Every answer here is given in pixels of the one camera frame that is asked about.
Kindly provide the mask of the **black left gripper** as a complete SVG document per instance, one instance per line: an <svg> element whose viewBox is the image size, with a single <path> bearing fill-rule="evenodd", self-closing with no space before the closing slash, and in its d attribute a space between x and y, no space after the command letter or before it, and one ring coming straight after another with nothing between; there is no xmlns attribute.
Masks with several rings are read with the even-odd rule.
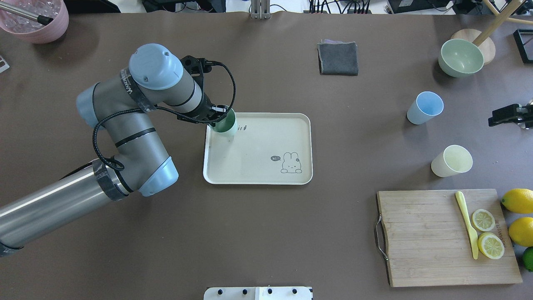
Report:
<svg viewBox="0 0 533 300"><path fill-rule="evenodd" d="M215 106L204 91L204 75L212 71L214 66L223 66L223 63L208 60L204 57L187 55L181 60L184 70L193 80L193 91L189 99L177 106L177 119L190 123L204 123L214 125L228 114L227 105Z"/></svg>

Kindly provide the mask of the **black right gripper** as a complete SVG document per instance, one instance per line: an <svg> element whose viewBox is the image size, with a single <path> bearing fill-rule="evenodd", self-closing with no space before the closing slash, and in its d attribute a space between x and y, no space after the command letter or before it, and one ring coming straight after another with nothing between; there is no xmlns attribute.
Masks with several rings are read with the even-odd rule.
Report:
<svg viewBox="0 0 533 300"><path fill-rule="evenodd" d="M522 129L533 127L533 105L511 104L498 110L493 110L488 118L488 125L494 127L504 123L515 123Z"/></svg>

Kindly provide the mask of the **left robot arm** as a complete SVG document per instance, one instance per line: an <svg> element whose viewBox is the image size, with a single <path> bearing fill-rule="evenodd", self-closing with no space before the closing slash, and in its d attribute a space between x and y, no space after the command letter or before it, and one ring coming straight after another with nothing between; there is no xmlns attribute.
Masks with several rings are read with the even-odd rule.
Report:
<svg viewBox="0 0 533 300"><path fill-rule="evenodd" d="M214 66L225 64L145 44L116 78L80 93L77 110L93 130L97 158L1 208L1 256L135 191L152 196L173 185L179 174L149 113L218 127L233 104L215 105L206 95L204 75Z"/></svg>

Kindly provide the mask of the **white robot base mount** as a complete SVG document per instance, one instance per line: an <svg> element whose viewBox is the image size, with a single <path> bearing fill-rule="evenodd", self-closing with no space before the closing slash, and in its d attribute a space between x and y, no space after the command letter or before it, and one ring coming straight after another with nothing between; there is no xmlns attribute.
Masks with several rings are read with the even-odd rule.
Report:
<svg viewBox="0 0 533 300"><path fill-rule="evenodd" d="M211 287L204 292L204 300L312 300L312 287Z"/></svg>

